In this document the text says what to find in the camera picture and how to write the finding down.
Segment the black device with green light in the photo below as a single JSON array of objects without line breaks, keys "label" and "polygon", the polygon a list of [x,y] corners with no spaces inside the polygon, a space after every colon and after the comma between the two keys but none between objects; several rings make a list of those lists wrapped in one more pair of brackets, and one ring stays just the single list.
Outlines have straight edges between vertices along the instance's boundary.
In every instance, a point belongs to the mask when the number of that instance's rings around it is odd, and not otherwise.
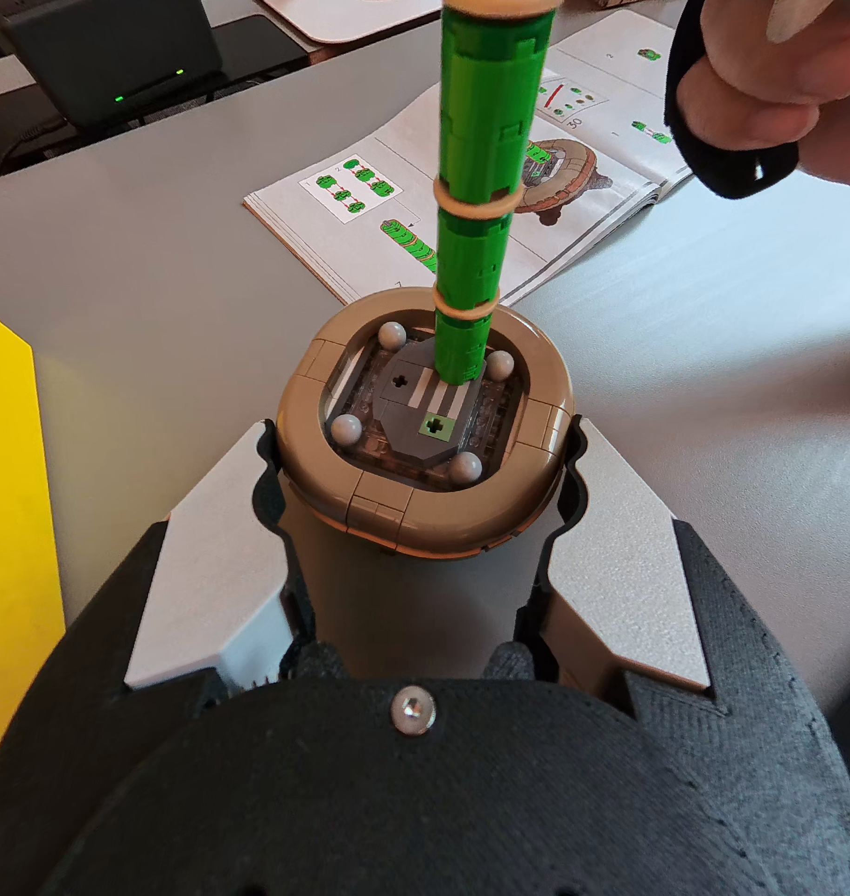
[{"label": "black device with green light", "polygon": [[219,73],[153,99],[149,106],[128,112],[112,124],[81,130],[64,121],[38,84],[0,93],[0,172],[30,167],[127,133],[140,126],[171,118],[216,99],[265,84],[309,64],[307,51],[273,21],[261,14],[213,28],[222,56]]}]

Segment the black box device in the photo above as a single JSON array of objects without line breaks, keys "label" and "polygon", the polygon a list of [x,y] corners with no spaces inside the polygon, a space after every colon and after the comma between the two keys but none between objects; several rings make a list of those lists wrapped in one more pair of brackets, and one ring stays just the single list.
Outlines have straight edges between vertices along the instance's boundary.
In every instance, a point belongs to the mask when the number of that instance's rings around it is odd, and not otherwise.
[{"label": "black box device", "polygon": [[87,129],[220,71],[200,1],[0,2],[0,28],[57,110]]}]

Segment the tan brick pot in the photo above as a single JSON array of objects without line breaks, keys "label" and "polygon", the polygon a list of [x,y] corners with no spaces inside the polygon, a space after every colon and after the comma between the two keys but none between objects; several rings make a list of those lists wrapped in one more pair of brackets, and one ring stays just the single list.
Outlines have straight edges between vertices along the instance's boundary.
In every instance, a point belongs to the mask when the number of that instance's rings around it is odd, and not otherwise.
[{"label": "tan brick pot", "polygon": [[425,287],[391,288],[342,310],[314,338],[278,411],[281,461],[298,499],[332,527],[429,558],[476,555],[531,525],[561,476],[574,414],[555,345],[506,308],[488,348],[508,351],[505,383],[439,383],[432,360],[379,347],[396,322],[409,349],[432,344]]}]

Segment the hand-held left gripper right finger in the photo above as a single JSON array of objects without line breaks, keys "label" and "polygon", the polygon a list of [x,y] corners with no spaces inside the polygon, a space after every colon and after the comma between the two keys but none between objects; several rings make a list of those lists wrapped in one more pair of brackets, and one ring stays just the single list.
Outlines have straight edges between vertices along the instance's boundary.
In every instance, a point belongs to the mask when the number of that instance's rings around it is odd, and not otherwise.
[{"label": "hand-held left gripper right finger", "polygon": [[539,680],[605,693],[623,669],[702,692],[710,678],[664,502],[589,421],[568,431],[557,509],[514,638]]}]

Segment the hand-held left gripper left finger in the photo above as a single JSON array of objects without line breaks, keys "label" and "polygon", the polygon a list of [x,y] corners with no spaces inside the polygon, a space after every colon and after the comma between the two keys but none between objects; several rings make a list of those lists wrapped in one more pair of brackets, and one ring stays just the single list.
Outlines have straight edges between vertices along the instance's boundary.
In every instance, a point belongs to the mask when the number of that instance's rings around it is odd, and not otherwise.
[{"label": "hand-held left gripper left finger", "polygon": [[290,537],[274,423],[254,423],[176,505],[125,683],[212,667],[230,692],[293,678],[315,638]]}]

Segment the yellow plastic bin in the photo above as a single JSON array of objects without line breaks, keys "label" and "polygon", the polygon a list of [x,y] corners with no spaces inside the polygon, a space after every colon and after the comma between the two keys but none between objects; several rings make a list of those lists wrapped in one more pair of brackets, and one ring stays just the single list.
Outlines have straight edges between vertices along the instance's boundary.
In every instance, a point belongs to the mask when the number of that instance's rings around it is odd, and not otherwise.
[{"label": "yellow plastic bin", "polygon": [[0,323],[0,741],[63,631],[33,354]]}]

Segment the building instruction booklet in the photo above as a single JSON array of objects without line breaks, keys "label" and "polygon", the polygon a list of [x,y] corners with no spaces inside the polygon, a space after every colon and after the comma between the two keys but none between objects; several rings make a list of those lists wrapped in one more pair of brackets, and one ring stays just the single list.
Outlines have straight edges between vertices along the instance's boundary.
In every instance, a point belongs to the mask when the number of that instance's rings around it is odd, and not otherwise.
[{"label": "building instruction booklet", "polygon": [[[673,37],[623,9],[548,50],[499,282],[503,305],[691,174],[663,120]],[[438,93],[434,85],[350,148],[244,199],[344,303],[434,283]]]}]

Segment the grey desk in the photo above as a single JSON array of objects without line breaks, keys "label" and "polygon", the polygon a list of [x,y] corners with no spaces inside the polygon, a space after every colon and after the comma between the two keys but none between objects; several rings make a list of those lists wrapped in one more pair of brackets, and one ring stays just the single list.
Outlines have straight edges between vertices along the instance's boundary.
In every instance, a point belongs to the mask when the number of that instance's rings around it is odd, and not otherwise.
[{"label": "grey desk", "polygon": [[[329,291],[241,201],[438,76],[431,23],[0,178],[0,321],[34,349],[68,623],[276,411]],[[521,300],[583,412],[828,709],[850,689],[850,188],[695,181]]]}]

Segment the green brick bamboo stalk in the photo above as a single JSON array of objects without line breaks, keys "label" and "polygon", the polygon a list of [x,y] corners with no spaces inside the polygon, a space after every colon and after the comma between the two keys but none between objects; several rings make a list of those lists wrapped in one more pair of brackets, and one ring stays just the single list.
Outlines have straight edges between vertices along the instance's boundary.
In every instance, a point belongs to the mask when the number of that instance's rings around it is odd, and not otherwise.
[{"label": "green brick bamboo stalk", "polygon": [[435,366],[481,371],[555,10],[447,1],[442,13]]}]

